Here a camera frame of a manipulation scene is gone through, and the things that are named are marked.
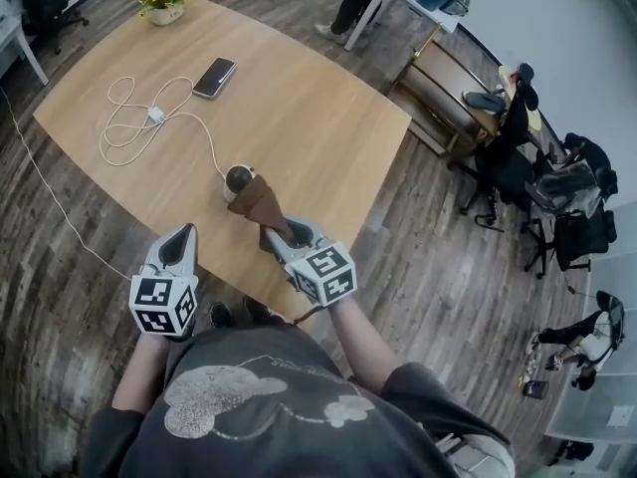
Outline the person's black shoe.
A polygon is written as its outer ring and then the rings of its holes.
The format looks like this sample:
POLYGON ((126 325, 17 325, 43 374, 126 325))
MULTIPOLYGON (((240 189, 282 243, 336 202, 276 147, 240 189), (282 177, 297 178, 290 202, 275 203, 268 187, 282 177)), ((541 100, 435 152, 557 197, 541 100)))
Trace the person's black shoe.
POLYGON ((230 308, 221 302, 215 302, 209 311, 209 321, 212 329, 232 328, 235 320, 230 308))
POLYGON ((251 297, 243 298, 243 306, 255 326, 284 325, 286 323, 282 317, 251 297))

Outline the person's left forearm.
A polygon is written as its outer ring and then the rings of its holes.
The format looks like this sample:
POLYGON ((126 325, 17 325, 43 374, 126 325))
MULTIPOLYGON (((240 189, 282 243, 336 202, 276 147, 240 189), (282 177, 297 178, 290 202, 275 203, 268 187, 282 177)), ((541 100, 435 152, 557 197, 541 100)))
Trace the person's left forearm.
POLYGON ((123 376, 115 390, 111 407, 146 414, 163 391, 169 340, 141 334, 123 376))

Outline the frosted glass partition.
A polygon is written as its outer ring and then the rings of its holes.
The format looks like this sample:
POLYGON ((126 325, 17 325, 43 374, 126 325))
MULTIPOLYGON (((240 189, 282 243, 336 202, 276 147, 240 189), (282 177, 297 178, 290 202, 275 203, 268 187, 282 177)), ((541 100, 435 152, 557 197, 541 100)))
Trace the frosted glass partition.
POLYGON ((546 434, 637 452, 637 200, 613 213, 617 240, 593 257, 582 294, 584 316, 600 316, 569 351, 567 383, 546 434))

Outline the wooden shelf rack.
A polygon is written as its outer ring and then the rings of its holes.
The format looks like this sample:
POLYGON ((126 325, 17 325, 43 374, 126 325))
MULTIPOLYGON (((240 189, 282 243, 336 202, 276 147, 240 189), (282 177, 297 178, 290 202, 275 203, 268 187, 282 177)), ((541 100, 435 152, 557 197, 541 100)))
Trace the wooden shelf rack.
POLYGON ((490 143, 500 120, 464 102, 464 92, 490 90, 436 41, 441 31, 437 25, 425 37, 385 94, 411 116, 408 131, 437 156, 462 157, 490 143))

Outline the person's right forearm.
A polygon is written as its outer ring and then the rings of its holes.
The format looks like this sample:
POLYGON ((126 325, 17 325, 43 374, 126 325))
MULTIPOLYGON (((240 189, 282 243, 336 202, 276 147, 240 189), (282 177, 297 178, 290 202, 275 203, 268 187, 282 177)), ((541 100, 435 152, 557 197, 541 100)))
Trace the person's right forearm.
POLYGON ((379 395, 402 362, 353 297, 339 300, 328 311, 355 380, 379 395))

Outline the person's light grey trousers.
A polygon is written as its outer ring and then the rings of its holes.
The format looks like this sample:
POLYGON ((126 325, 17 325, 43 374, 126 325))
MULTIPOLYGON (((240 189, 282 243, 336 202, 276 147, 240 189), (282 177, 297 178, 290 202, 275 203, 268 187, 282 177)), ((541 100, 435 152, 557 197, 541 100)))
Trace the person's light grey trousers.
POLYGON ((459 478, 516 478, 509 450, 496 439, 477 434, 448 434, 436 442, 459 478))

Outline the dark slipper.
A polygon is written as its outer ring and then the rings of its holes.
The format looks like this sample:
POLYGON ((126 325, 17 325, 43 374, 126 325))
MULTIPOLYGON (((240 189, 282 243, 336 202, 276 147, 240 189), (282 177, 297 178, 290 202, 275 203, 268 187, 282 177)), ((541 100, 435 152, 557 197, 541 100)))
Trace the dark slipper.
POLYGON ((491 115, 501 115, 507 109, 505 100, 491 93, 463 92, 462 100, 467 107, 491 115))

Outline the brown cloth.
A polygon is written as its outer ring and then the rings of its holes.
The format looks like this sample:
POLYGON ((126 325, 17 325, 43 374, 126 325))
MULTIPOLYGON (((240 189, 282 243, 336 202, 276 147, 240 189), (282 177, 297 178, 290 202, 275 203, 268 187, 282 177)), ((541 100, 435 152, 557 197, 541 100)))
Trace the brown cloth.
POLYGON ((278 199, 261 175, 257 175, 239 191, 227 208, 259 225, 259 245, 263 251, 270 251, 266 235, 268 229, 274 230, 286 244, 295 243, 294 233, 283 215, 278 199))

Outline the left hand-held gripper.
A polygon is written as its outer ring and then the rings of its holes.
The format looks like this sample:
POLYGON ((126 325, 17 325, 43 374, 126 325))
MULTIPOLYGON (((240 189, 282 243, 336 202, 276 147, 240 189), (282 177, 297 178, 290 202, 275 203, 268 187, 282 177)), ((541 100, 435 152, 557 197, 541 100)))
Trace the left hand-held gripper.
POLYGON ((129 310, 143 334, 186 340, 198 307, 198 231, 187 223, 150 246, 141 272, 132 276, 129 310))

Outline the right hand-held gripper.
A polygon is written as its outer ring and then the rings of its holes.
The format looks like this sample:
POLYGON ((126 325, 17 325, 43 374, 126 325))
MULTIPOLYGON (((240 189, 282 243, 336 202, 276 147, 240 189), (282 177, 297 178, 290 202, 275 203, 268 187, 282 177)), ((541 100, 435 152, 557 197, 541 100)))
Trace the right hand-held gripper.
POLYGON ((285 271, 295 288, 314 307, 327 307, 357 290, 355 264, 341 242, 331 243, 319 225, 304 218, 290 216, 288 225, 293 234, 292 243, 274 229, 266 228, 265 250, 273 254, 281 266, 287 264, 285 271))

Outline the person's dark grey printed t-shirt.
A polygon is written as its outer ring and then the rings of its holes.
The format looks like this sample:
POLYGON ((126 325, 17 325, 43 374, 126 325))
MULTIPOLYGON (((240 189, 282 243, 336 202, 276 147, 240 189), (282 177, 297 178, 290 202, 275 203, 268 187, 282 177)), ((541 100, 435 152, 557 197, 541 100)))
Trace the person's dark grey printed t-shirt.
POLYGON ((97 413, 80 476, 459 478, 436 447, 450 433, 492 437, 512 455, 418 363, 377 395, 301 330, 219 329, 176 353, 146 414, 97 413))

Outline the black smartphone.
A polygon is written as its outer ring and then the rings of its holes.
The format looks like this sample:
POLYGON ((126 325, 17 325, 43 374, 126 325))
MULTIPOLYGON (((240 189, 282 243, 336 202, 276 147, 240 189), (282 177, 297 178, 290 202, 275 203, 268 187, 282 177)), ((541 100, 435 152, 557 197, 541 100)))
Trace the black smartphone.
POLYGON ((208 67, 193 87, 193 94, 204 98, 214 99, 234 74, 237 64, 225 58, 217 58, 208 67))

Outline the black office chair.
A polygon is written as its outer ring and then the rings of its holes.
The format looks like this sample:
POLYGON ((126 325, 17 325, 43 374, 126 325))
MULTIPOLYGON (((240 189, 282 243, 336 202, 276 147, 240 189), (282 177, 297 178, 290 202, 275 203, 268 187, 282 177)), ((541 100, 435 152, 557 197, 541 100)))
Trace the black office chair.
POLYGON ((562 272, 579 269, 590 271, 590 261, 582 264, 575 264, 574 261, 591 254, 605 254, 617 239, 614 212, 602 207, 598 207, 590 217, 581 211, 558 215, 554 220, 551 241, 546 239, 539 218, 526 223, 522 227, 522 233, 528 233, 536 243, 535 254, 525 264, 524 271, 529 272, 535 263, 540 261, 541 271, 536 274, 538 279, 542 279, 546 274, 549 252, 556 257, 562 272))
POLYGON ((515 89, 514 95, 504 113, 497 135, 485 145, 479 144, 474 153, 475 168, 463 165, 463 172, 477 181, 477 187, 469 201, 460 209, 467 214, 475 201, 485 196, 488 212, 474 217, 477 225, 496 230, 497 202, 513 204, 525 215, 531 214, 531 198, 525 184, 533 179, 531 162, 519 151, 519 147, 529 141, 528 111, 538 107, 538 95, 531 85, 534 70, 527 63, 520 63, 510 75, 515 89))
POLYGON ((26 36, 35 37, 40 42, 50 40, 55 55, 62 52, 60 34, 65 28, 74 24, 90 25, 87 19, 77 9, 71 9, 71 0, 19 0, 21 24, 26 36))

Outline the black bag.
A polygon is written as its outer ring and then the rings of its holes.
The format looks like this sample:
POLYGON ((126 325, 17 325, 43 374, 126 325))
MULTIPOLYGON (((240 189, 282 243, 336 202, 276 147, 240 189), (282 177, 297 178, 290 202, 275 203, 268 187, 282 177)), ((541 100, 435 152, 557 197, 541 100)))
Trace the black bag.
POLYGON ((546 464, 552 467, 566 461, 582 462, 586 460, 594 451, 594 444, 573 440, 562 440, 556 453, 546 464))

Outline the white camera with dark dome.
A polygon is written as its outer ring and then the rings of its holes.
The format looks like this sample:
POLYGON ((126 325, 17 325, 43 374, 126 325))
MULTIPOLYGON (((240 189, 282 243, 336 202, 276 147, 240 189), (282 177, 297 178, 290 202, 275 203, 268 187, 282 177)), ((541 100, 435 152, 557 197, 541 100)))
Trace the white camera with dark dome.
POLYGON ((232 203, 236 196, 247 187, 255 178, 253 167, 245 164, 236 164, 228 169, 224 177, 222 194, 227 204, 232 203))

